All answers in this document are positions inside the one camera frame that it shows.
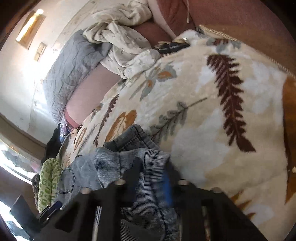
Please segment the purple blue plastic package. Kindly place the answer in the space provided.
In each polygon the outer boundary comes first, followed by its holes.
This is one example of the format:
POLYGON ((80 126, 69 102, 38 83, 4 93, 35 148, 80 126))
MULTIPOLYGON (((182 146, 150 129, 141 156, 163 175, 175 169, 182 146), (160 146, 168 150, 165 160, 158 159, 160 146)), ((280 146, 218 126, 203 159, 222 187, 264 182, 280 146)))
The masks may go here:
POLYGON ((59 123, 59 127, 60 127, 60 135, 59 135, 59 139, 61 144, 63 144, 65 138, 67 137, 67 135, 70 132, 70 125, 66 120, 66 116, 63 115, 60 123, 59 123))

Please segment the black clothing pile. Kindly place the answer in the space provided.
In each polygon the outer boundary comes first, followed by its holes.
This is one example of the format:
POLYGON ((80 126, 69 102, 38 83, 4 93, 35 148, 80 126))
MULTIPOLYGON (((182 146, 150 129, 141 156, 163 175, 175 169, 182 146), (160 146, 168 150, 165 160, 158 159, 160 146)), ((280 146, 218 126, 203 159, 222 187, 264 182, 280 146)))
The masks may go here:
POLYGON ((60 150, 61 141, 60 141, 60 125, 57 125, 55 128, 52 137, 47 142, 45 147, 45 155, 41 160, 41 164, 47 159, 55 158, 60 150))

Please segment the blue denim jeans pant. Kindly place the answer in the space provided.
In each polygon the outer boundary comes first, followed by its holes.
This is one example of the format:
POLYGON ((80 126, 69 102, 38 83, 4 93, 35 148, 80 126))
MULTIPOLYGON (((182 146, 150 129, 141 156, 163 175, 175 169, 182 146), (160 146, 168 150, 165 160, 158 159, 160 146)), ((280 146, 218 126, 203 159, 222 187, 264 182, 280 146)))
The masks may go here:
POLYGON ((177 214, 172 207, 166 171, 170 155, 141 126, 133 124, 92 154, 76 157, 61 172, 57 201, 63 206, 81 188, 99 190, 123 179, 132 207, 121 208, 121 240, 177 240, 177 214))

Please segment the beige wall switch plate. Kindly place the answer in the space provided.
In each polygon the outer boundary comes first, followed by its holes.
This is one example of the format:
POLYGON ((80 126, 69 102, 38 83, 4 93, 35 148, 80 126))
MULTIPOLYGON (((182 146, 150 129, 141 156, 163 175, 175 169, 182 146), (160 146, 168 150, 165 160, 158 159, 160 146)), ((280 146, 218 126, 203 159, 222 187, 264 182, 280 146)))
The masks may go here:
POLYGON ((35 61, 38 61, 39 58, 43 55, 43 53, 44 53, 46 47, 47 47, 46 44, 43 43, 43 42, 41 42, 41 43, 39 44, 39 47, 37 48, 36 54, 35 54, 35 56, 34 56, 34 60, 35 60, 35 61))

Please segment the green white patterned cloth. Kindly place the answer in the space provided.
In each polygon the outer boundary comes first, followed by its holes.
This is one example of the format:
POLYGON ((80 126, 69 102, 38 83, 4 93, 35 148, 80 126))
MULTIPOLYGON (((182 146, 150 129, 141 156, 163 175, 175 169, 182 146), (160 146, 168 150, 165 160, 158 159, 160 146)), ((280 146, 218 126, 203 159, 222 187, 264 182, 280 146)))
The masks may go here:
POLYGON ((55 158, 44 161, 39 181, 38 211, 41 213, 47 206, 56 201, 57 185, 61 175, 61 164, 55 158))

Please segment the black remote on bed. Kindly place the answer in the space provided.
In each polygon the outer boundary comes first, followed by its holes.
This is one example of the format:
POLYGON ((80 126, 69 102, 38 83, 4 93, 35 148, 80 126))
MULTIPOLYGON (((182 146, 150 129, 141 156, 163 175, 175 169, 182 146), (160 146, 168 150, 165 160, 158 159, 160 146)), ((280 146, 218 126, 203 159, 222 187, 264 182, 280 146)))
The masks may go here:
POLYGON ((175 53, 187 47, 190 47, 190 44, 186 39, 176 39, 171 42, 160 41, 154 46, 154 48, 163 55, 175 53))

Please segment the pink maroon bed sheet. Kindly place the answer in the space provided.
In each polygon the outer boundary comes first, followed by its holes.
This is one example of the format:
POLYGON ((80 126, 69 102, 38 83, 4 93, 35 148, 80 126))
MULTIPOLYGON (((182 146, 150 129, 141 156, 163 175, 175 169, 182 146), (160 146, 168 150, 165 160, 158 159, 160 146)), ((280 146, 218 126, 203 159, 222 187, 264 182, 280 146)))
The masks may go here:
MULTIPOLYGON (((219 30, 295 70, 293 1, 149 1, 152 18, 134 30, 151 46, 199 25, 219 30)), ((120 76, 99 64, 70 97, 65 117, 78 127, 98 108, 120 76)))

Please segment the cream leaf pattern blanket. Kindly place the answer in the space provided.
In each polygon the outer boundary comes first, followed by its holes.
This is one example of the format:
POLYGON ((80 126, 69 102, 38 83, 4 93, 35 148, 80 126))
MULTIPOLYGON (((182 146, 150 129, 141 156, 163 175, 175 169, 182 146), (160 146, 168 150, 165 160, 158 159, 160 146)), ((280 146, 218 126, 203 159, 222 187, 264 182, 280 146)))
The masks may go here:
POLYGON ((63 168, 138 124, 181 174, 219 187, 268 240, 295 224, 295 64, 285 45, 247 45, 212 29, 185 31, 190 47, 114 85, 67 138, 63 168))

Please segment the crumpled white printed cloth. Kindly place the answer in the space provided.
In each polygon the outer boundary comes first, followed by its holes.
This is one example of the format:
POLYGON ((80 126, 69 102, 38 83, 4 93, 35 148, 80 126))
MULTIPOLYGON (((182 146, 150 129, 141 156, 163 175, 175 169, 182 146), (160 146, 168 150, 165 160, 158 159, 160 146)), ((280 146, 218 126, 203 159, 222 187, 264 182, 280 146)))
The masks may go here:
POLYGON ((100 63, 109 71, 126 80, 135 80, 161 57, 147 39, 132 27, 152 17, 147 1, 129 1, 114 7, 96 11, 96 20, 83 35, 91 43, 112 44, 107 57, 100 63))

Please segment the grey quilted pillow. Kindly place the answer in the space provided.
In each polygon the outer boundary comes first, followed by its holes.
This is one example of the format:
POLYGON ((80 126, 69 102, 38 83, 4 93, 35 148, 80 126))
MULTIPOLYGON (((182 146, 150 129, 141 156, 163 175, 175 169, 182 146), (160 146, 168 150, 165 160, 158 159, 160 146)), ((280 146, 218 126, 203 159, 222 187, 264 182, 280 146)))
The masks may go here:
POLYGON ((112 48, 109 42, 89 42, 83 32, 78 30, 70 37, 43 80, 47 107, 55 123, 62 120, 67 102, 78 85, 112 48))

